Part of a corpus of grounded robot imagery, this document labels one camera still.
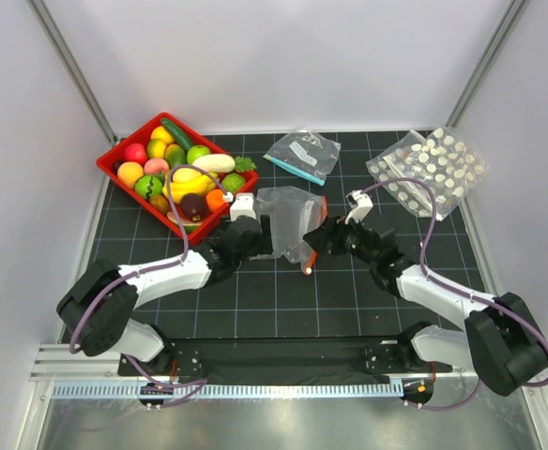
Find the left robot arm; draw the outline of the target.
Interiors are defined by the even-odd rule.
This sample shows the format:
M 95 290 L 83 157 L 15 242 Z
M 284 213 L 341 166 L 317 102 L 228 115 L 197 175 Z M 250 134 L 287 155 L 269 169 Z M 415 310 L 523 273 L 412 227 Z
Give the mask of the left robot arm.
M 56 307 L 75 352 L 121 353 L 152 374 L 169 370 L 175 345 L 154 324 L 132 319 L 136 308 L 169 294 L 201 290 L 230 278 L 252 257 L 272 252 L 270 219 L 225 219 L 217 232 L 185 253 L 152 263 L 93 262 Z

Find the green custard apple toy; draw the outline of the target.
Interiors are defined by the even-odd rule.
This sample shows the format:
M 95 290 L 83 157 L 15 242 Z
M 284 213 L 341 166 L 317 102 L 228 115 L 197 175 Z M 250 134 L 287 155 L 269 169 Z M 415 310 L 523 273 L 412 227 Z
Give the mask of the green custard apple toy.
M 236 172 L 231 172 L 227 174 L 221 180 L 221 185 L 224 187 L 224 189 L 228 192 L 232 192 L 233 194 L 238 193 L 244 187 L 245 183 L 245 178 L 241 174 Z

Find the clear bag orange zipper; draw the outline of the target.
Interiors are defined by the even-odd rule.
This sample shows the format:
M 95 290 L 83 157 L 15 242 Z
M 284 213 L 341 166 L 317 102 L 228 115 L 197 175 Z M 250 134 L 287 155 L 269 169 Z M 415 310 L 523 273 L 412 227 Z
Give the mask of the clear bag orange zipper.
M 257 191 L 254 209 L 258 216 L 268 216 L 272 242 L 272 249 L 257 259 L 284 257 L 309 276 L 316 252 L 303 237 L 323 224 L 327 199 L 298 187 L 263 187 Z

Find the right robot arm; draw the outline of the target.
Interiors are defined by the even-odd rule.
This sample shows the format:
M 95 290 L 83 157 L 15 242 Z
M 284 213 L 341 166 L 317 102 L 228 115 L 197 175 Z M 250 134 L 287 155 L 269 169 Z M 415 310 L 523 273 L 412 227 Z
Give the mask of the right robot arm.
M 494 297 L 439 276 L 398 247 L 393 232 L 379 234 L 347 217 L 328 217 L 304 236 L 317 253 L 350 254 L 369 267 L 382 291 L 419 304 L 454 324 L 445 330 L 421 322 L 403 332 L 399 365 L 420 370 L 428 362 L 474 371 L 494 393 L 548 384 L 548 341 L 518 295 Z

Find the orange toy fruit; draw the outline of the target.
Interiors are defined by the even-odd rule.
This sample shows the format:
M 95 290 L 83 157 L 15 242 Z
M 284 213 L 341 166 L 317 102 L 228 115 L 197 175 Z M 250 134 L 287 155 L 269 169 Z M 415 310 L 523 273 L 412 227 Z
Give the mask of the orange toy fruit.
M 228 202 L 220 189 L 214 189 L 205 195 L 205 201 L 210 212 L 215 212 Z

